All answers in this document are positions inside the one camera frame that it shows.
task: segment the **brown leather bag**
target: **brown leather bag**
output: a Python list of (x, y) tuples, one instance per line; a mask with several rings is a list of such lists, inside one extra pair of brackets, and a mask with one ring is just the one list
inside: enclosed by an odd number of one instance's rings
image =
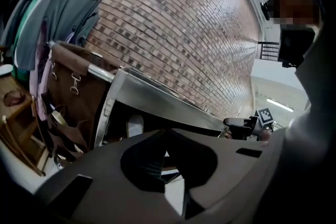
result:
[(49, 114), (46, 111), (49, 133), (56, 152), (62, 148), (77, 158), (81, 154), (74, 154), (64, 146), (62, 137), (75, 143), (84, 153), (93, 149), (98, 119), (110, 86), (110, 83), (90, 74), (89, 65), (92, 63), (112, 72), (119, 68), (120, 63), (108, 62), (85, 48), (61, 41), (52, 50), (48, 92), (43, 99), (47, 98), (53, 106), (63, 108), (61, 114), (67, 124), (59, 125), (50, 111)]

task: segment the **fluorescent light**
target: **fluorescent light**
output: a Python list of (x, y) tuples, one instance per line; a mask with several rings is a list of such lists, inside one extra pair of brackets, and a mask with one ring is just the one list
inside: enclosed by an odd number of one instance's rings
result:
[(267, 99), (267, 102), (269, 102), (269, 103), (271, 103), (271, 104), (274, 104), (274, 105), (277, 105), (277, 106), (279, 106), (279, 107), (281, 107), (281, 108), (283, 108), (283, 109), (286, 109), (286, 110), (289, 111), (289, 112), (293, 112), (293, 111), (294, 111), (293, 109), (290, 109), (289, 107), (287, 107), (287, 106), (285, 106), (285, 105), (283, 105), (283, 104), (280, 104), (280, 103), (278, 103), (278, 102), (276, 102), (276, 101), (273, 101), (273, 100), (271, 100), (271, 99)]

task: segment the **black cutout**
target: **black cutout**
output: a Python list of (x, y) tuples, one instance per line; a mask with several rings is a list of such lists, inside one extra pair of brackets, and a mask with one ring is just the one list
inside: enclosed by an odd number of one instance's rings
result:
[(121, 170), (140, 190), (164, 193), (164, 182), (160, 179), (166, 153), (163, 133), (164, 130), (158, 131), (128, 148), (121, 156)]
[(249, 157), (259, 158), (261, 156), (262, 151), (250, 150), (248, 148), (240, 148), (236, 151), (236, 153), (246, 155)]
[(71, 218), (86, 191), (92, 178), (78, 175), (49, 205), (51, 210), (63, 217)]
[(127, 179), (143, 191), (164, 193), (165, 178), (161, 177), (164, 155), (176, 166), (185, 183), (184, 217), (204, 211), (189, 194), (191, 188), (203, 186), (217, 168), (217, 155), (208, 146), (191, 140), (178, 129), (160, 130), (144, 141), (128, 148), (120, 159), (120, 167)]

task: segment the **brick wall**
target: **brick wall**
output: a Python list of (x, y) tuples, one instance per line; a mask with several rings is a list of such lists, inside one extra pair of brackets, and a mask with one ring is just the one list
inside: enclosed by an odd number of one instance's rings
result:
[(216, 116), (252, 113), (258, 23), (248, 0), (103, 0), (87, 46)]

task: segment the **green garment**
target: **green garment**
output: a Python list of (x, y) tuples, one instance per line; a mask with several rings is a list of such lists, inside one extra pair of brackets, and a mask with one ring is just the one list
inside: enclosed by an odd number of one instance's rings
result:
[[(13, 62), (14, 62), (14, 57), (15, 57), (16, 44), (17, 44), (17, 41), (18, 41), (19, 36), (21, 34), (22, 28), (23, 28), (26, 20), (28, 19), (30, 12), (35, 7), (37, 1), (38, 0), (32, 0), (31, 1), (30, 5), (28, 6), (27, 10), (25, 11), (25, 13), (24, 13), (24, 15), (21, 19), (19, 27), (17, 28), (14, 44), (11, 47), (12, 55), (13, 55)], [(18, 79), (19, 81), (29, 81), (29, 74), (30, 74), (30, 71), (20, 70), (15, 66), (15, 64), (13, 65), (12, 75), (15, 79)]]

